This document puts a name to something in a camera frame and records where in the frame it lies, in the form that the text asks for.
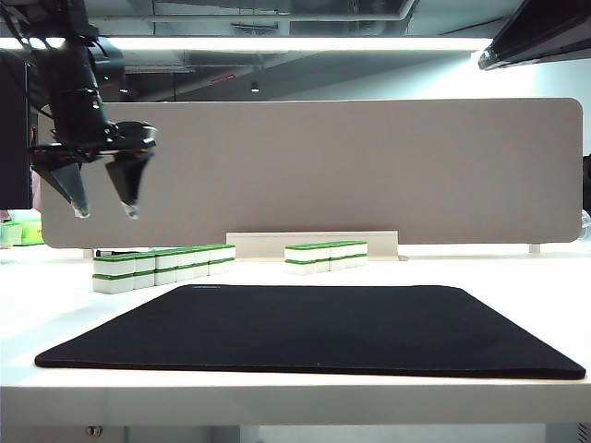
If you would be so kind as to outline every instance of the white wall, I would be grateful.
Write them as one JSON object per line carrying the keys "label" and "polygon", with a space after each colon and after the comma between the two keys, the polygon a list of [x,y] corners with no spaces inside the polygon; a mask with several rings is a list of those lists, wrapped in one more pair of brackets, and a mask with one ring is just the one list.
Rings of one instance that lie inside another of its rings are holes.
{"label": "white wall", "polygon": [[573,97],[585,113],[591,152],[591,59],[481,71],[469,55],[439,59],[282,97],[282,100]]}

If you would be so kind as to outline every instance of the gray partition panel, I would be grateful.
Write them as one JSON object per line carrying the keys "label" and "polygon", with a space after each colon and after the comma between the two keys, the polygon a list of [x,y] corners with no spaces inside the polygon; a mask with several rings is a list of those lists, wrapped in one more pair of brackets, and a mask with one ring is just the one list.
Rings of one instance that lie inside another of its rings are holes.
{"label": "gray partition panel", "polygon": [[107,113],[159,129],[140,220],[95,162],[83,168],[87,220],[43,186],[50,245],[364,230],[397,230],[402,244],[546,243],[580,230],[583,117],[571,99],[112,103]]}

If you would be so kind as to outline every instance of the robotic arm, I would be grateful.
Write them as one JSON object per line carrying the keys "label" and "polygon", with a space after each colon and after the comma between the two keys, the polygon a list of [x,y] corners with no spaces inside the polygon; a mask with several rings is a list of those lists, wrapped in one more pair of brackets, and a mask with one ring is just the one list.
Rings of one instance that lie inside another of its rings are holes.
{"label": "robotic arm", "polygon": [[[97,83],[123,76],[123,55],[89,24],[83,0],[0,0],[0,10],[21,42],[23,58],[37,67],[49,92],[55,143],[31,148],[32,169],[71,204],[77,217],[86,218],[90,208],[80,168],[112,155],[107,172],[127,215],[136,219],[140,180],[153,155],[156,129],[148,123],[109,122]],[[53,47],[50,37],[63,42]]]}

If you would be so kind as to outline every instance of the pipe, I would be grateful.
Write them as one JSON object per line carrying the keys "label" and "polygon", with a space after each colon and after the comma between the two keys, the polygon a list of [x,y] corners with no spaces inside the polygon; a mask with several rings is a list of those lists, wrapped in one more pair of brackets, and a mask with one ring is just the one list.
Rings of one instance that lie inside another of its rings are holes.
{"label": "pipe", "polygon": [[[278,57],[273,58],[272,60],[265,61],[261,66],[243,66],[243,67],[239,67],[238,69],[235,69],[233,71],[228,71],[225,74],[233,74],[233,75],[235,75],[236,78],[239,78],[239,77],[247,76],[249,74],[257,72],[260,69],[267,69],[270,67],[282,65],[284,63],[293,62],[294,60],[297,60],[299,58],[303,58],[305,56],[310,56],[313,54],[317,54],[317,53],[306,53],[306,54],[289,53],[289,54],[285,54],[285,55],[280,55]],[[176,89],[176,94],[177,95],[187,94],[189,92],[192,92],[193,90],[199,90],[201,88],[206,88],[208,86],[211,86],[211,79],[210,78],[199,79],[196,81],[192,81],[190,83],[186,83],[184,85],[180,85]],[[169,99],[169,98],[171,98],[171,93],[168,90],[159,90],[159,91],[155,91],[155,92],[146,94],[144,96],[138,97],[138,99],[141,100],[142,102],[157,102],[159,100]]]}
{"label": "pipe", "polygon": [[275,22],[293,22],[293,21],[401,21],[406,18],[410,7],[416,0],[409,0],[404,4],[403,11],[400,14],[257,14],[257,15],[237,15],[237,14],[161,14],[156,16],[101,16],[90,17],[90,23],[97,22],[115,22],[115,21],[145,21],[147,23],[177,23],[184,21],[209,21],[209,22],[227,22],[227,21],[254,21],[268,23]]}

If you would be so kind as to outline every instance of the black cable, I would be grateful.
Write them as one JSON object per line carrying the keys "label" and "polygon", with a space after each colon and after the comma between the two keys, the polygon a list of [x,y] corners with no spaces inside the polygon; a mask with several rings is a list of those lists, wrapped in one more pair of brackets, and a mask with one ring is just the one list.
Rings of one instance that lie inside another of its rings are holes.
{"label": "black cable", "polygon": [[15,72],[12,70],[12,67],[10,66],[10,64],[8,63],[8,60],[6,60],[6,57],[4,55],[4,51],[0,51],[0,57],[2,57],[2,62],[6,65],[6,71],[8,72],[8,74],[10,75],[10,77],[12,77],[12,79],[14,80],[14,82],[17,84],[18,88],[20,89],[20,91],[25,95],[25,97],[27,97],[27,99],[29,100],[29,104],[35,108],[37,110],[37,112],[39,114],[43,114],[46,117],[51,118],[52,120],[54,119],[54,117],[45,112],[43,109],[41,109],[41,107],[37,104],[35,104],[35,102],[30,98],[29,92],[27,91],[27,89],[20,83],[20,80],[18,80],[17,75],[15,74]]}
{"label": "black cable", "polygon": [[489,25],[490,23],[494,23],[494,22],[496,22],[496,21],[503,20],[503,19],[504,19],[504,17],[503,17],[503,16],[501,16],[501,17],[497,17],[497,18],[494,18],[494,19],[492,19],[492,20],[487,20],[487,21],[483,21],[483,22],[481,22],[481,23],[477,23],[477,24],[475,24],[475,25],[464,26],[464,27],[462,27],[462,28],[458,28],[457,30],[448,30],[447,32],[443,32],[443,33],[442,33],[442,34],[440,34],[440,35],[448,35],[448,34],[453,34],[454,32],[459,32],[459,31],[461,31],[461,30],[471,30],[472,28],[477,28],[477,27],[479,27],[479,26]]}

